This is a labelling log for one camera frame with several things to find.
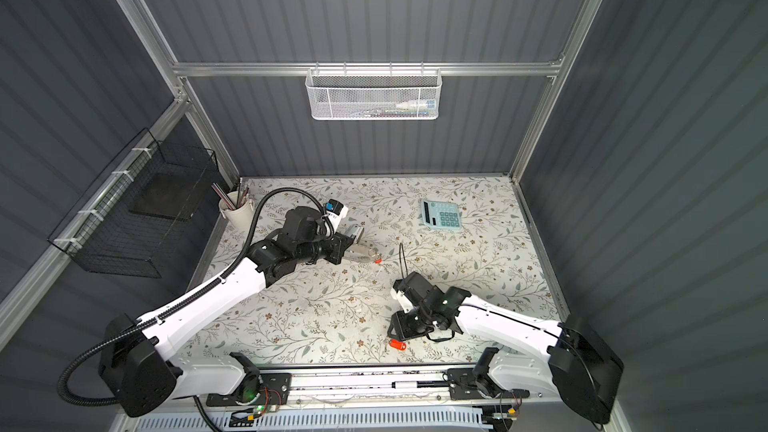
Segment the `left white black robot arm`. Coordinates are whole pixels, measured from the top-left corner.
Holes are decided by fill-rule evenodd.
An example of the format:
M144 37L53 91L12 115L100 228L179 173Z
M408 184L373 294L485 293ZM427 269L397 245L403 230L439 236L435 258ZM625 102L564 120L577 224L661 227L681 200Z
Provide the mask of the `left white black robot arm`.
M239 302L274 285L302 263L339 264L361 227L339 228L347 209L330 201L325 213L300 206L286 213L283 226L249 245L231 273L221 272L175 301L133 320L114 319L108 333L140 332L107 346L99 375L130 417L148 414L169 400L216 394L250 405L261 400L258 368L243 354L181 359L182 346Z

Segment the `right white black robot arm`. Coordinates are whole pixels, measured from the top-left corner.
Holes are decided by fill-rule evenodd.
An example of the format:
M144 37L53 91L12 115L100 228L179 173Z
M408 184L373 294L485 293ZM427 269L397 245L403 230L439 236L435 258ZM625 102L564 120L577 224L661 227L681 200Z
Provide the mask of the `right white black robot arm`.
M476 390L496 399L515 390L555 393L580 417L609 423L624 363L582 317L526 316L458 287L441 290L411 272L394 281L389 338L405 342L442 331L489 341L472 370Z

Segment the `light blue calculator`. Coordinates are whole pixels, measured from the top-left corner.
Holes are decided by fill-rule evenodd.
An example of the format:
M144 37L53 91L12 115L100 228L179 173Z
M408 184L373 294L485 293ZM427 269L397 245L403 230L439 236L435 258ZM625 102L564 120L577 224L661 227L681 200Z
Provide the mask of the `light blue calculator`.
M450 202L421 200L422 223L432 230L460 231L461 211L457 204Z

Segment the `white pencil cup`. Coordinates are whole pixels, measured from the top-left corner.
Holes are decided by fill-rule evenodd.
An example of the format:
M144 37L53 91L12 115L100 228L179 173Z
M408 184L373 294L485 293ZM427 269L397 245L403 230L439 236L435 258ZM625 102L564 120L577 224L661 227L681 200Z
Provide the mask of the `white pencil cup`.
M219 198L218 208L224 219L234 229L246 233L251 226L255 214L255 204L249 197L249 188L240 187L233 192L225 192L216 182L211 185Z

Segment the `white tube in basket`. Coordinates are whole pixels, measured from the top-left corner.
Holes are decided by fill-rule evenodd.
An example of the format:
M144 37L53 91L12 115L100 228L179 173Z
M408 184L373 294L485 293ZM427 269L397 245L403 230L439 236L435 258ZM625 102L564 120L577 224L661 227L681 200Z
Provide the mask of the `white tube in basket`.
M435 99L416 99L395 103L385 108L386 113L392 114L431 114L436 111L438 101Z

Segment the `aluminium front rail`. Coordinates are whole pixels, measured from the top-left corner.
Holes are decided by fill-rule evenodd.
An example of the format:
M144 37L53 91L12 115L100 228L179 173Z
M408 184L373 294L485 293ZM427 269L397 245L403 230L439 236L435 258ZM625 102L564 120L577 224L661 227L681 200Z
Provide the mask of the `aluminium front rail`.
M358 373L343 370L338 374L302 374L292 378L290 394L296 388L341 395L405 396L418 389L427 389L430 393L439 389L449 392L448 383L443 379L443 373L448 369L425 373L417 370L363 370ZM209 394L229 395L250 374L259 377L261 373L245 357L234 354L222 360L183 367L171 366L163 360L130 361L122 373L104 373L102 378L109 383L124 411L131 417L138 417L168 400ZM530 396L549 397L553 394L530 392Z

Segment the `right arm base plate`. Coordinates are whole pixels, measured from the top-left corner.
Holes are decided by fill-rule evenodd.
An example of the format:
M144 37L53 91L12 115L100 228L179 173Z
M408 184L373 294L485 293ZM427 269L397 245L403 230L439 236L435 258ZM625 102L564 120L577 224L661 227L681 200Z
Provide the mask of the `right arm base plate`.
M477 379L473 369L449 368L443 373L448 383L450 398L454 401L480 399L522 400L530 397L526 389L502 390L489 379Z

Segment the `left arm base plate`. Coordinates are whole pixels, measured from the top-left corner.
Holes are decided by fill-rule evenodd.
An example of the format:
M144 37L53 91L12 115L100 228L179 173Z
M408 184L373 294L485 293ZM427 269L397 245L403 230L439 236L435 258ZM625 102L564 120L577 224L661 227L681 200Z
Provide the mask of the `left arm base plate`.
M291 390L293 376L289 373L262 373L259 377L247 375L229 395L209 394L208 407L279 407L285 405Z

